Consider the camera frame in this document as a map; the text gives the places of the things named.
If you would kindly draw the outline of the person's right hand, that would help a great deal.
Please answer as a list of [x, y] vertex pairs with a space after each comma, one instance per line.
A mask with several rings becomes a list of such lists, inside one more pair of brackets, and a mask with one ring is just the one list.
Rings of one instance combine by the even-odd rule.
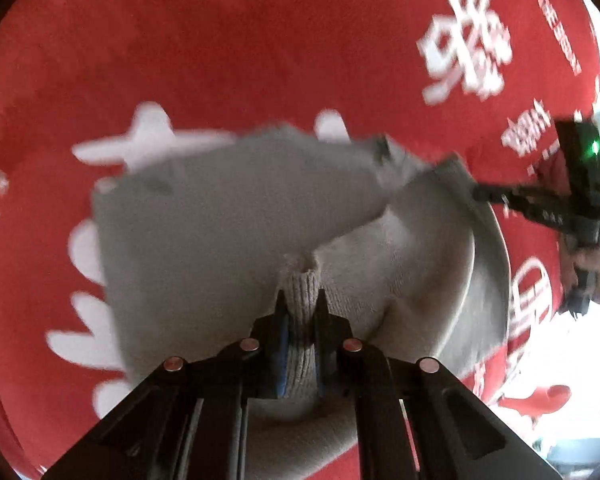
[[594, 272], [597, 278], [593, 296], [600, 304], [600, 247], [570, 250], [564, 236], [559, 239], [558, 247], [562, 291], [566, 294], [577, 285], [577, 268]]

